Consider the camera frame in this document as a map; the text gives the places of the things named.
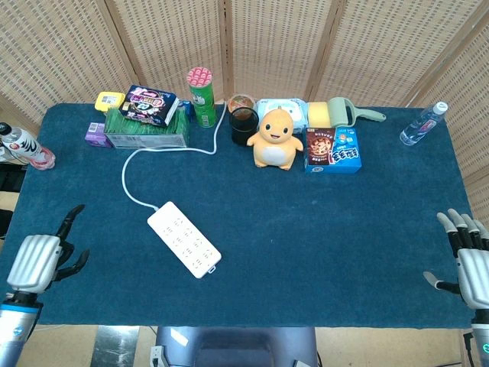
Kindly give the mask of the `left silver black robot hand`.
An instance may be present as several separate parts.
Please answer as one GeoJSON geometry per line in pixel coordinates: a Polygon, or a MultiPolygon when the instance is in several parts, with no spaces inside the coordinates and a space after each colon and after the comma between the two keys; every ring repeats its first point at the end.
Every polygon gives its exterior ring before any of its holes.
{"type": "Polygon", "coordinates": [[[62,268],[74,252],[66,238],[73,221],[85,206],[70,210],[54,235],[28,235],[18,250],[7,278],[15,292],[42,294],[55,281],[77,274],[89,259],[89,250],[81,253],[74,265],[62,268]]]}

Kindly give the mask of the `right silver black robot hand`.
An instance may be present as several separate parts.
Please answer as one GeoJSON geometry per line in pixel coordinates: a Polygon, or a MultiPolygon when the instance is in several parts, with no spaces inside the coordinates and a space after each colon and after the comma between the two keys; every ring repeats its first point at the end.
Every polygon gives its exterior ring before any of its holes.
{"type": "Polygon", "coordinates": [[[450,283],[439,280],[433,273],[425,271],[423,277],[439,291],[448,291],[461,296],[472,310],[488,308],[488,230],[482,222],[468,214],[449,209],[446,214],[438,213],[437,220],[448,236],[458,281],[450,283]]]}

